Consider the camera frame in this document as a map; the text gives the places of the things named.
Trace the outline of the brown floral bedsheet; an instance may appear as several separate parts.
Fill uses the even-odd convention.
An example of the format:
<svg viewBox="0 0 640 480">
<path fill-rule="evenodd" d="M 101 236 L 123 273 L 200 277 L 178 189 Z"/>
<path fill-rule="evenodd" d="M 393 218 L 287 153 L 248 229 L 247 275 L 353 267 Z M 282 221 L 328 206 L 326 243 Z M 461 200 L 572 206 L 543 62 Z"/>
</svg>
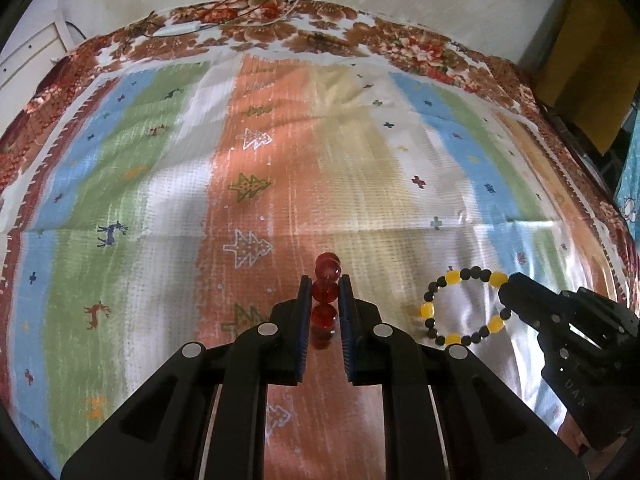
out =
<svg viewBox="0 0 640 480">
<path fill-rule="evenodd" d="M 32 166 L 66 108 L 97 76 L 131 63 L 190 58 L 211 48 L 243 52 L 271 47 L 380 61 L 528 119 L 541 135 L 540 145 L 554 155 L 556 174 L 601 244 L 597 267 L 608 272 L 624 294 L 638 281 L 639 256 L 622 213 L 579 166 L 513 63 L 424 26 L 395 23 L 326 1 L 234 0 L 179 6 L 86 40 L 51 68 L 2 132 L 1 185 L 7 188 Z"/>
</svg>

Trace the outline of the colourful striped blanket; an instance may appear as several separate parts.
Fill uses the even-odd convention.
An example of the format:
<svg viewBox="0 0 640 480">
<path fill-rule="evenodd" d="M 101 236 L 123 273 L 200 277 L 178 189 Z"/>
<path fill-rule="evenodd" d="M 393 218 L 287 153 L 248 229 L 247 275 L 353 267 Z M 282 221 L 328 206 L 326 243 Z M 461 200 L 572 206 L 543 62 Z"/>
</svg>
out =
<svg viewBox="0 0 640 480">
<path fill-rule="evenodd" d="M 322 252 L 425 339 L 471 266 L 634 306 L 626 214 L 533 118 L 378 63 L 217 51 L 96 78 L 1 196 L 2 398 L 51 474 L 180 346 L 228 344 Z"/>
</svg>

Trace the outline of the white wooden headboard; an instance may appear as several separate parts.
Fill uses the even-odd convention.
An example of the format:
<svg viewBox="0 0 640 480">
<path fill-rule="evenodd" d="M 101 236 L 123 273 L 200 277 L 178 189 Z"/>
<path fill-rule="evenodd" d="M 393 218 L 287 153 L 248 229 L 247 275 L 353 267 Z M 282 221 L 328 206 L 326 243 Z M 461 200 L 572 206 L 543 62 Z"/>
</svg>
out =
<svg viewBox="0 0 640 480">
<path fill-rule="evenodd" d="M 1 62 L 0 127 L 5 132 L 36 93 L 51 68 L 75 47 L 66 24 L 56 18 Z"/>
</svg>

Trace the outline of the yellow wooden furniture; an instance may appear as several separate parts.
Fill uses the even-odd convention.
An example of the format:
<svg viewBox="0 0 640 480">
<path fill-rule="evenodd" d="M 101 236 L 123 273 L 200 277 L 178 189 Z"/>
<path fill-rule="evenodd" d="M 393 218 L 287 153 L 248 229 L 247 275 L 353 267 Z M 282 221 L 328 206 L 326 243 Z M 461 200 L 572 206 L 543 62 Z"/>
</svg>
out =
<svg viewBox="0 0 640 480">
<path fill-rule="evenodd" d="M 601 154 L 613 144 L 639 84 L 639 29 L 618 0 L 570 0 L 535 87 Z"/>
</svg>

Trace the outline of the teal pillow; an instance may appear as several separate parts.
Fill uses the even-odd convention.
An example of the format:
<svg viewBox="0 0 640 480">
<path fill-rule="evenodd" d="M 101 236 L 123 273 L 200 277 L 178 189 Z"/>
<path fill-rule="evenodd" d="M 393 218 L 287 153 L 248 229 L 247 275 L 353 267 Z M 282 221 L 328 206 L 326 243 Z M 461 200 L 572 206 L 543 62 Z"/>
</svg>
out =
<svg viewBox="0 0 640 480">
<path fill-rule="evenodd" d="M 640 237 L 640 138 L 639 115 L 634 120 L 634 130 L 623 166 L 620 182 L 618 182 L 615 201 L 626 221 L 628 231 L 639 249 Z"/>
</svg>

